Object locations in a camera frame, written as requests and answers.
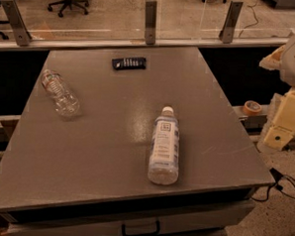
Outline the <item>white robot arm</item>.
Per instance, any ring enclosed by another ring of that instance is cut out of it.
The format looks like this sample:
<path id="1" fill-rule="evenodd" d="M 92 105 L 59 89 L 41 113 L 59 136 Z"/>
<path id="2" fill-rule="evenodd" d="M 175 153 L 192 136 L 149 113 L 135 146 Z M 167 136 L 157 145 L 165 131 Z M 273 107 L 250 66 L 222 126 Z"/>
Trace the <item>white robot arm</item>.
<path id="1" fill-rule="evenodd" d="M 266 123 L 257 148 L 263 153 L 282 151 L 295 136 L 295 30 L 289 41 L 264 57 L 260 67 L 279 70 L 279 78 L 291 87 L 283 95 L 274 94 L 268 107 Z"/>

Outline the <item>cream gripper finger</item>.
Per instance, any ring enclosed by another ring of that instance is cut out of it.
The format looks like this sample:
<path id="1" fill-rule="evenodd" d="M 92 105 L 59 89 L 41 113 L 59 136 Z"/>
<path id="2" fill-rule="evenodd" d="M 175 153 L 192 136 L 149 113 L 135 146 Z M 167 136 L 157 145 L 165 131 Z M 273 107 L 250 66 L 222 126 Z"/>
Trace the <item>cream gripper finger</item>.
<path id="1" fill-rule="evenodd" d="M 276 51 L 273 51 L 259 62 L 259 66 L 271 71 L 280 70 L 280 60 L 284 50 L 285 46 L 281 46 Z"/>
<path id="2" fill-rule="evenodd" d="M 282 150 L 295 136 L 295 88 L 280 97 L 279 106 L 264 136 L 264 144 Z"/>

